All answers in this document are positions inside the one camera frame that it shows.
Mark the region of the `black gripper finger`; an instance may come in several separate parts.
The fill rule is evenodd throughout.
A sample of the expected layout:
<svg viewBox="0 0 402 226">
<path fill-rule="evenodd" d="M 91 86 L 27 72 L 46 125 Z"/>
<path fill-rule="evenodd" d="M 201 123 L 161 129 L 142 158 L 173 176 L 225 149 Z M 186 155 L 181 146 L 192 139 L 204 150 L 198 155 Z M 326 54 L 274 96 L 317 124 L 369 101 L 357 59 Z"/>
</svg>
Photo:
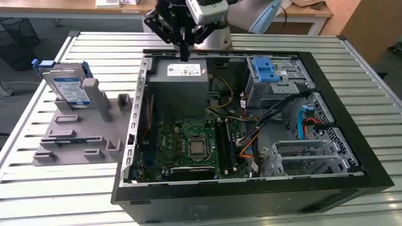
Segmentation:
<svg viewBox="0 0 402 226">
<path fill-rule="evenodd" d="M 185 28 L 185 61 L 186 62 L 189 61 L 189 56 L 190 56 L 189 46 L 193 46 L 194 44 L 202 44 L 206 38 L 220 27 L 221 27 L 221 22 L 214 22 L 208 25 L 204 25 L 201 28 L 193 31 L 193 29 L 196 28 L 196 23 L 194 22 L 186 23 L 186 28 Z"/>
<path fill-rule="evenodd" d="M 182 31 L 185 27 L 179 26 L 179 15 L 169 12 L 170 23 L 162 21 L 159 16 L 158 10 L 151 10 L 146 15 L 145 23 L 167 44 L 174 44 L 179 48 L 181 61 L 186 62 L 186 42 Z"/>
</svg>

